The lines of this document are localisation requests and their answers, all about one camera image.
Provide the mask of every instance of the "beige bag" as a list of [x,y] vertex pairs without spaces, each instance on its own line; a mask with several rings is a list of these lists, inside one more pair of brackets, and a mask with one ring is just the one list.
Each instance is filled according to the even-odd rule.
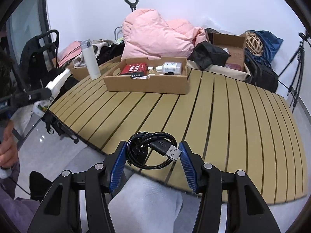
[[[199,66],[194,61],[187,60],[187,66],[192,69],[200,70]],[[251,73],[245,63],[244,63],[244,70],[245,72],[242,72],[218,65],[210,65],[208,68],[205,69],[205,71],[215,74],[223,74],[227,77],[240,81],[245,81],[249,76],[251,76]]]

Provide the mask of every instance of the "white thermos bottle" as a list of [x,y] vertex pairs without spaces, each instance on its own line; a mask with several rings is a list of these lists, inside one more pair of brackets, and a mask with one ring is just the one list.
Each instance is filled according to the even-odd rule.
[[83,58],[85,60],[86,67],[87,70],[89,71],[90,77],[92,80],[96,80],[101,76],[101,74],[95,57],[92,42],[91,40],[88,39],[81,42],[80,45],[83,53]]

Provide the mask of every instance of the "white pill bottle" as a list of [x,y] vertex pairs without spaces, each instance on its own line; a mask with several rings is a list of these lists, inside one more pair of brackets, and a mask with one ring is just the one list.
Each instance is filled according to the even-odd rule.
[[94,48],[91,40],[85,40],[81,42],[81,50],[83,58],[86,63],[87,70],[89,71],[90,77],[92,80],[98,79],[101,74],[95,57]]
[[181,75],[182,64],[180,62],[165,62],[163,66],[157,66],[155,70],[159,73],[174,73],[174,75]]

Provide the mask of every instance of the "pink down jacket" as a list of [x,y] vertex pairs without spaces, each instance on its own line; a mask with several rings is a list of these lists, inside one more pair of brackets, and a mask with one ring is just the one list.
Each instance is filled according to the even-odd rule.
[[154,9],[137,9],[123,22],[125,48],[122,59],[133,57],[189,57],[194,47],[206,41],[202,27],[187,20],[165,21]]

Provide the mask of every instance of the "black pouch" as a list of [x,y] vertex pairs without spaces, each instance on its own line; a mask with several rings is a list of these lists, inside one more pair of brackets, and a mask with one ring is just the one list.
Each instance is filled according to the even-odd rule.
[[211,64],[225,66],[229,57],[230,54],[222,48],[203,41],[194,48],[189,60],[195,61],[201,70],[205,70]]

